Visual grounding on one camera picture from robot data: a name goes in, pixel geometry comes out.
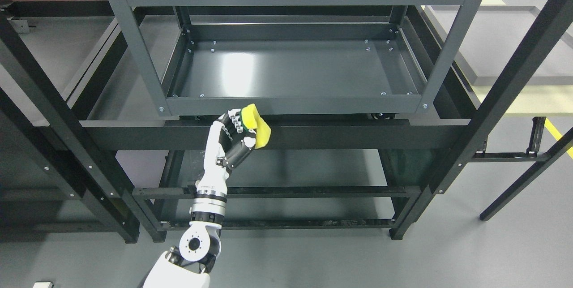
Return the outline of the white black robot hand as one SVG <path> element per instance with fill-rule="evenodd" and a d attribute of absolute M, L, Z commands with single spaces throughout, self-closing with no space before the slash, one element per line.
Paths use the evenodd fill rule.
<path fill-rule="evenodd" d="M 195 184 L 198 195 L 227 196 L 227 179 L 254 151 L 248 146 L 248 130 L 241 123 L 242 108 L 228 110 L 209 128 L 203 156 L 203 176 Z"/>

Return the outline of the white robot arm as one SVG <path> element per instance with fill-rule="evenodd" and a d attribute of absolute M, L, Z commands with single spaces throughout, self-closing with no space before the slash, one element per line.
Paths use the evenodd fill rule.
<path fill-rule="evenodd" d="M 210 272 L 222 250 L 220 233 L 227 193 L 197 189 L 189 227 L 177 246 L 164 251 L 143 280 L 144 288 L 208 288 Z"/>

